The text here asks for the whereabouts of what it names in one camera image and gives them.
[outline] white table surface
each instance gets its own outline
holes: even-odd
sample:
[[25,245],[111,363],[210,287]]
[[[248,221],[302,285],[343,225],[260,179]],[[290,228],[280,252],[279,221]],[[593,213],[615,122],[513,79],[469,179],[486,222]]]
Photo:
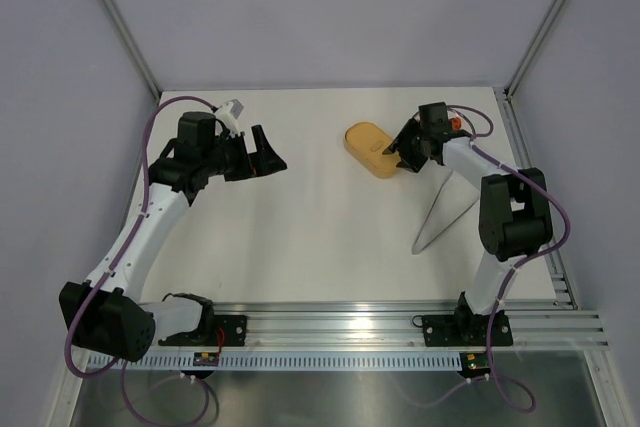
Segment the white table surface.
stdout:
[[[164,244],[144,301],[168,292],[238,303],[455,300],[471,285],[483,253],[478,205],[412,255],[441,177],[425,167],[419,174],[377,179],[347,153],[343,136],[353,124],[370,121],[393,137],[418,105],[470,105],[496,124],[479,144],[513,164],[491,88],[165,92],[162,100],[184,94],[215,105],[239,99],[247,137],[251,125],[262,124],[289,168],[241,182],[212,178]],[[150,162],[190,110],[206,108],[181,102],[158,116]],[[481,120],[476,125],[484,129]],[[248,146],[253,151],[252,140]],[[138,185],[133,204],[140,191]],[[509,298],[555,299],[544,260],[523,269]]]

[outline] black clamp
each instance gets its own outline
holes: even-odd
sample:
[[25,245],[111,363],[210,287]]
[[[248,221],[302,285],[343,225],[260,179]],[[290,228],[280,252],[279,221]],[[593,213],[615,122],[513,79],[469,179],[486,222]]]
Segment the black clamp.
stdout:
[[398,152],[401,160],[397,167],[420,172],[429,159],[443,165],[444,144],[451,139],[468,136],[468,132],[453,128],[444,102],[421,105],[418,113],[404,124],[384,154]]
[[244,347],[247,336],[246,315],[218,315],[214,313],[213,302],[193,294],[171,294],[173,297],[193,300],[202,305],[202,315],[198,327],[191,332],[180,332],[160,340],[160,346],[171,347],[218,347],[219,330],[224,332],[225,347]]
[[[218,134],[216,124],[222,125]],[[183,192],[191,205],[214,175],[224,175],[231,182],[286,170],[287,164],[269,144],[262,126],[254,125],[251,133],[256,151],[249,154],[244,134],[232,136],[214,114],[187,112],[178,121],[177,137],[149,167],[149,181]]]

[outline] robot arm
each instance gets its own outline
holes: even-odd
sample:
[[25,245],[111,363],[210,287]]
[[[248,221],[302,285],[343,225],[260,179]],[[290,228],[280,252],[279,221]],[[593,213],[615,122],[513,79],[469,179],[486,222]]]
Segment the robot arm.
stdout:
[[165,302],[138,302],[164,241],[210,177],[224,175],[225,180],[236,181],[287,168],[259,125],[251,129],[256,152],[247,153],[244,133],[239,132],[235,122],[241,110],[242,104],[231,101],[215,114],[187,112],[180,118],[177,137],[169,141],[149,168],[149,206],[117,268],[113,272],[108,270],[139,215],[131,217],[83,284],[68,282],[60,292],[60,306],[68,328],[92,288],[105,272],[110,274],[82,316],[73,337],[74,345],[135,362],[160,339],[182,332],[210,330],[213,304],[207,299],[176,294]]
[[[465,315],[487,316],[509,270],[549,242],[553,230],[548,201],[479,155],[472,142],[470,134],[448,118],[446,104],[429,104],[419,107],[387,152],[398,152],[399,167],[412,172],[433,159],[480,191],[478,231],[485,253],[472,286],[461,294],[458,309],[465,310]],[[538,169],[520,173],[546,188]],[[512,201],[519,206],[514,208]]]

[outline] metal panel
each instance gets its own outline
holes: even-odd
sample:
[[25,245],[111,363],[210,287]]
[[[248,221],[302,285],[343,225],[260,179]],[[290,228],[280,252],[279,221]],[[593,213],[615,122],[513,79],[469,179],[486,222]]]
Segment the metal panel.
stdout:
[[[532,167],[533,164],[529,155],[529,145],[527,139],[525,138],[520,122],[518,121],[518,116],[516,115],[512,102],[507,99],[505,90],[503,88],[495,88],[494,92],[496,101],[500,106],[502,120],[504,122],[507,135],[509,136],[509,143],[513,150],[517,165],[524,168]],[[564,265],[560,252],[552,252],[550,255],[547,255],[546,259],[552,277],[554,275],[559,275],[559,277],[557,278],[565,282],[566,288],[563,289],[563,291],[566,291],[566,294],[568,294],[569,303],[574,308],[579,308],[580,304],[578,303],[579,299],[577,298],[575,293],[575,287],[572,281],[572,272]],[[559,301],[560,297],[562,297],[563,301],[566,300],[566,296],[561,295],[558,298]]]
[[153,99],[96,0],[0,10],[0,412],[33,426],[62,372],[60,288],[117,234]]
[[[92,353],[88,367],[98,369],[111,358]],[[121,368],[122,361],[114,368]],[[150,350],[127,370],[215,370],[289,372],[405,372],[462,370],[460,355],[450,352],[238,352],[224,350],[217,366],[194,365],[194,352]]]
[[151,92],[154,100],[158,102],[160,100],[160,89],[158,88],[156,80],[149,69],[146,60],[142,56],[135,39],[131,35],[129,27],[127,27],[126,22],[122,18],[122,14],[118,10],[118,6],[115,4],[114,0],[99,0],[99,2],[102,4],[102,8],[111,21],[116,34],[120,37],[125,49],[131,56],[133,64],[136,66],[138,72],[147,84],[149,92]]
[[[90,352],[84,349],[74,349],[71,353],[73,363],[78,366],[79,369],[85,370],[87,362],[89,360]],[[51,413],[49,418],[43,425],[49,427],[67,426],[71,423],[71,417],[78,401],[78,395],[80,394],[80,388],[82,387],[82,379],[74,376],[66,365],[60,365],[62,372],[59,375],[60,382],[58,384],[58,391],[54,397],[52,403]]]
[[504,84],[550,1],[116,3],[163,90],[185,90]]
[[638,0],[569,0],[514,98],[531,154],[574,223],[563,257],[597,309],[640,420]]
[[585,359],[607,427],[634,426],[630,404],[611,363],[611,353],[585,352]]
[[[509,408],[491,382],[465,387],[435,408],[420,408],[460,383],[453,372],[218,372],[207,379],[216,399],[202,424],[216,419],[216,427],[604,427],[580,354],[499,354],[496,361],[502,373],[533,390],[535,413]],[[167,377],[177,375],[128,372],[128,394],[136,409],[155,422],[186,422],[202,407],[202,391],[178,380],[149,392]],[[518,391],[508,393],[526,405]],[[123,407],[119,372],[85,383],[71,425],[139,425]]]
[[[224,349],[223,354],[230,359],[236,359],[235,362],[239,364],[229,366],[228,370],[245,370],[245,368],[250,371],[269,370],[255,364],[251,365],[251,359],[258,357],[277,358],[282,359],[281,361],[285,363],[293,363],[292,370],[299,372],[322,370],[312,364],[307,366],[295,364],[296,359],[302,358],[351,358],[361,359],[361,362],[364,359],[384,358],[392,358],[396,361],[398,359],[402,361],[403,358],[448,358],[455,363],[455,370],[458,367],[456,363],[456,359],[459,359],[458,351],[483,350],[452,349],[449,352],[442,352],[436,349],[426,349],[420,330],[410,323],[412,315],[418,313],[412,310],[388,311],[383,306],[375,304],[370,305],[368,311],[361,309],[352,312],[304,312],[303,305],[296,306],[297,312],[275,312],[268,309],[273,306],[267,304],[264,307],[262,311],[246,312],[250,318],[247,345],[244,348]],[[233,312],[245,312],[240,305],[227,306],[227,309]],[[558,355],[558,352],[562,351],[570,353],[581,350],[606,351],[608,349],[600,320],[595,312],[556,308],[541,311],[508,311],[508,314],[511,319],[515,345],[511,348],[496,348],[494,349],[496,351],[515,351],[519,355],[545,351],[555,352],[554,355]],[[131,370],[177,370],[191,365],[189,362],[193,353],[203,350],[207,349],[156,347],[150,351],[147,365],[134,364]],[[106,357],[101,354],[93,354],[91,362],[92,367],[98,367],[104,365]],[[555,375],[551,374],[553,369],[550,369],[548,364],[545,365],[549,375]],[[425,365],[424,368],[411,367],[410,370],[433,370],[426,367],[429,365]],[[407,369],[404,366],[396,368],[396,370]],[[352,364],[345,365],[340,370],[354,371],[363,370],[363,368]],[[379,370],[394,369],[383,366]],[[106,375],[107,378],[113,376],[113,374]],[[66,382],[76,385],[78,379],[67,376]],[[553,388],[553,385],[553,383],[546,385],[545,391]],[[58,409],[61,412],[64,412],[65,408],[73,407],[73,405],[65,404],[63,400],[61,399],[58,404]]]
[[538,54],[540,47],[542,46],[544,40],[546,39],[547,35],[551,31],[551,28],[555,24],[558,16],[562,13],[562,10],[566,2],[567,0],[553,0],[551,2],[549,9],[545,13],[542,19],[542,22],[538,27],[538,30],[533,36],[533,39],[531,39],[531,43],[527,47],[527,50],[525,51],[525,54],[522,57],[522,60],[520,61],[520,64],[518,64],[518,68],[516,69],[515,73],[513,74],[513,77],[511,77],[511,80],[509,81],[509,84],[507,86],[507,96],[509,99],[511,99],[515,95],[516,91],[518,90],[518,87],[520,86],[522,79],[526,75],[527,70],[531,66],[531,63],[536,58],[536,55]]

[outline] aluminum frame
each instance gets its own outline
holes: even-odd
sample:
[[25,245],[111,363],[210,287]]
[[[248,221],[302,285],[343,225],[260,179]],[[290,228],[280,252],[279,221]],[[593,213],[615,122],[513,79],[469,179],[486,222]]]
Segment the aluminum frame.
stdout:
[[[111,358],[90,354],[88,367],[99,369]],[[113,368],[121,369],[123,361]],[[217,365],[198,365],[194,353],[177,349],[154,349],[127,370],[160,371],[249,371],[249,372],[458,372],[460,355],[455,352],[289,352],[227,350]]]
[[[513,109],[513,95],[536,58],[540,47],[567,0],[553,0],[516,68],[507,89],[495,89],[509,140],[519,165],[531,164],[526,141]],[[140,72],[152,96],[159,101],[161,89],[114,0],[98,0],[111,21],[116,34]],[[578,350],[584,352],[598,401],[607,425],[634,425],[624,393],[612,366],[606,336],[598,314],[579,310],[579,300],[571,281],[571,273],[559,254],[551,256],[549,269],[556,290],[553,303],[508,303],[515,345],[496,350]],[[404,303],[331,303],[331,304],[219,304],[220,313],[244,312],[251,321],[247,333],[252,351],[425,351],[418,329],[409,324],[416,313],[451,312],[453,302]],[[73,353],[81,368],[87,365],[89,353]],[[69,425],[82,380],[66,369],[61,373],[56,402],[45,425]]]

